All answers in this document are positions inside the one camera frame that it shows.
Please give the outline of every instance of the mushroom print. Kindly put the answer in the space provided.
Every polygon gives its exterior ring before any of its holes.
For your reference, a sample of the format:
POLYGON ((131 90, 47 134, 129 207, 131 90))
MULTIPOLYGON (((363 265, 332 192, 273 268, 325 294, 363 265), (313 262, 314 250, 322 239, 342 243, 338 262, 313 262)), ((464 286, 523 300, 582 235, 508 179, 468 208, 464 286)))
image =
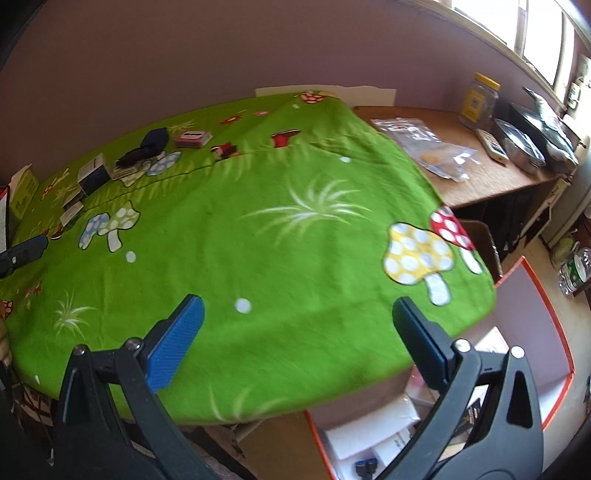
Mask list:
POLYGON ((241 155, 241 153, 238 151, 238 147, 236 145, 232 145, 230 142, 224 143, 223 145, 216 145, 209 150, 215 153, 219 160, 225 160, 226 158, 237 157, 241 155))
POLYGON ((226 118, 225 120, 222 120, 220 122, 220 125, 229 125, 233 122, 240 120, 241 118, 242 118, 242 115, 234 115, 234 116, 231 116, 230 118, 226 118))
POLYGON ((460 248, 460 255, 472 273, 482 273, 482 267, 472 254, 476 248, 451 208, 444 205, 431 214, 431 230, 447 242, 460 248))
POLYGON ((139 212, 134 210, 131 202, 127 202, 117 210, 113 218, 106 225, 101 222, 97 233, 99 236, 106 235, 109 251, 116 252, 122 246, 121 240, 119 239, 119 230, 129 230, 137 223, 138 219, 139 212))
POLYGON ((273 139, 273 146, 275 148, 286 147, 290 144, 290 138, 300 133, 301 130, 287 130, 285 132, 279 132, 278 134, 271 135, 273 139))
POLYGON ((12 313, 12 300, 6 301, 3 300, 2 303, 4 304, 4 314, 1 316, 3 320, 6 320, 8 316, 12 313))
POLYGON ((78 241, 78 246, 82 250, 86 250, 90 245, 90 241, 92 240, 92 237, 94 237, 95 233, 97 233, 100 229, 105 229, 108 222, 108 213, 100 213, 88 220, 88 223, 86 224, 86 227, 80 236, 80 240, 78 241))
POLYGON ((180 158, 181 152, 172 152, 159 159, 154 165, 148 169, 146 174, 148 177, 155 177, 160 175, 164 170, 172 167, 180 158))
POLYGON ((146 174, 150 166, 151 162, 149 160, 146 160, 140 165, 139 170, 137 172, 126 175, 125 177, 121 177, 120 180, 126 187, 131 187, 136 181, 138 181, 141 177, 143 177, 146 174))
POLYGON ((314 92, 312 92, 312 90, 308 90, 307 92, 301 93, 300 98, 303 100, 304 103, 314 105, 315 103, 321 102, 324 99, 324 96, 317 95, 314 92))
POLYGON ((407 223, 395 223, 389 229, 390 245, 384 257, 384 270, 402 285, 421 280, 427 285, 429 299, 442 306, 452 299, 439 272, 453 268, 453 253, 441 237, 407 223))

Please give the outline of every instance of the green blanket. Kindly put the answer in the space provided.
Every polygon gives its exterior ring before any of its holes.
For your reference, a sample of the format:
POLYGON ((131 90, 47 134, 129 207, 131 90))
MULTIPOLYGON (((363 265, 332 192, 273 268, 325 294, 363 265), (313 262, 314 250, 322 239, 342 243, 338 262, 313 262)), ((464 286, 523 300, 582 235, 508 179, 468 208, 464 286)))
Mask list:
POLYGON ((159 393, 179 423, 299 411, 400 372, 411 361, 392 326, 399 296, 452 336, 495 302, 413 161, 327 95, 204 108, 104 145, 39 188, 16 241, 42 232, 59 238, 0 282, 25 381, 58 396, 74 345, 117 348, 198 294, 204 325, 159 393), (60 236, 80 166, 117 159, 158 127, 167 154, 86 198, 60 236), (213 138, 178 149, 186 130, 213 138))

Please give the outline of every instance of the plastic jar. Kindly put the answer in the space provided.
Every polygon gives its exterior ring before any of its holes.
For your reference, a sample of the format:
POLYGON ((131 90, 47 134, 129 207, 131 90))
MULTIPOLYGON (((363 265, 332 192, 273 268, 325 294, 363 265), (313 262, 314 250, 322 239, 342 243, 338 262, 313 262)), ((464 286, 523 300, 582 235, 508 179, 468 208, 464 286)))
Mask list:
POLYGON ((471 130, 486 130, 492 119, 500 88, 501 85, 497 82, 476 72, 464 97, 460 122, 471 130))

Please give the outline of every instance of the wall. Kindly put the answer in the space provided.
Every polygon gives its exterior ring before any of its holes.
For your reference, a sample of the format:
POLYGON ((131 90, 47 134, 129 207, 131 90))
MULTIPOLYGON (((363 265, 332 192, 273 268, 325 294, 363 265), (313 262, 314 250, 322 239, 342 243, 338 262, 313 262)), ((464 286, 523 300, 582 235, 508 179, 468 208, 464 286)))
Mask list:
POLYGON ((457 111, 475 70, 530 104, 512 61, 395 0, 50 0, 0 71, 0 183, 261 86, 375 85, 457 111))

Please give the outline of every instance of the metal screw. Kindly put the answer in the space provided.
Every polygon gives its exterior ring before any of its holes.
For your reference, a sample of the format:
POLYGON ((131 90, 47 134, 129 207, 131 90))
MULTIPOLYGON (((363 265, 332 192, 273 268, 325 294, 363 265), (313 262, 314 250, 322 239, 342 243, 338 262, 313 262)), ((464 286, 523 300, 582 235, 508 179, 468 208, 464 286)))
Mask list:
POLYGON ((523 358, 525 356, 525 350, 523 350, 520 346, 515 345, 511 348, 511 355, 515 358, 523 358))
POLYGON ((456 345, 457 351, 462 352, 462 353, 469 352, 470 349, 472 348, 470 346, 470 342, 468 340, 464 340, 463 338, 456 340, 455 345, 456 345))
POLYGON ((137 337, 128 338, 125 341, 125 348, 127 350, 137 350, 142 345, 142 339, 137 337))
POLYGON ((84 343, 81 343, 80 345, 76 345, 74 347, 74 349, 72 350, 72 353, 76 356, 80 356, 80 355, 83 355, 84 353, 86 353, 87 349, 88 349, 88 347, 84 343))

